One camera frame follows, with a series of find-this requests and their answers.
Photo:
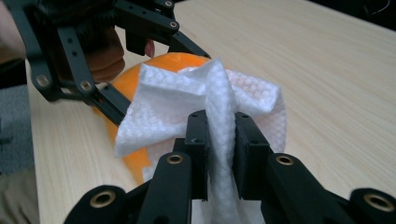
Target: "wooden table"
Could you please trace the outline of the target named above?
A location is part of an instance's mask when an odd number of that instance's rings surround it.
[[[286,152],[326,189],[396,196],[396,33],[303,0],[192,0],[176,15],[213,58],[282,86]],[[29,94],[41,223],[63,222],[98,185],[135,186],[89,107]]]

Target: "orange ball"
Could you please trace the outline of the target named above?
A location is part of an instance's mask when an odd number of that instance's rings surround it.
[[[198,67],[206,63],[209,59],[188,53],[167,53],[144,62],[147,65],[155,66],[171,72],[177,72],[186,67]],[[140,72],[140,64],[130,68],[113,81],[113,86],[129,100],[132,100],[137,88]],[[118,126],[102,116],[106,120],[108,134],[115,143]],[[137,151],[123,158],[124,163],[131,171],[138,185],[143,183],[142,169],[150,166],[149,155],[146,149],[140,148]]]

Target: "white wipe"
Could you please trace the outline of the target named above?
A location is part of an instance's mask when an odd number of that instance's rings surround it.
[[[237,111],[254,118],[274,152],[286,140],[286,110],[280,88],[225,70],[220,60],[177,74],[142,64],[139,84],[116,138],[116,156],[148,149],[152,178],[161,155],[184,137],[189,114],[205,109],[210,131],[208,202],[193,202],[192,223],[263,223],[260,203],[239,200],[232,162]]]

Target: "finger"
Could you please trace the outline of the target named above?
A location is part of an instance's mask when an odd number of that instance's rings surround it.
[[[148,41],[146,42],[146,46],[145,46],[145,54],[147,56],[149,56],[150,58],[154,57],[155,54],[155,45],[154,45],[154,41],[151,39],[148,39]]]
[[[0,0],[0,63],[26,56],[25,46],[17,25],[11,14]]]
[[[91,71],[103,70],[124,55],[120,39],[113,28],[106,30],[102,38],[97,48],[85,53]]]
[[[96,82],[108,82],[116,78],[125,67],[125,61],[121,58],[119,61],[107,66],[104,69],[92,71],[93,79]]]

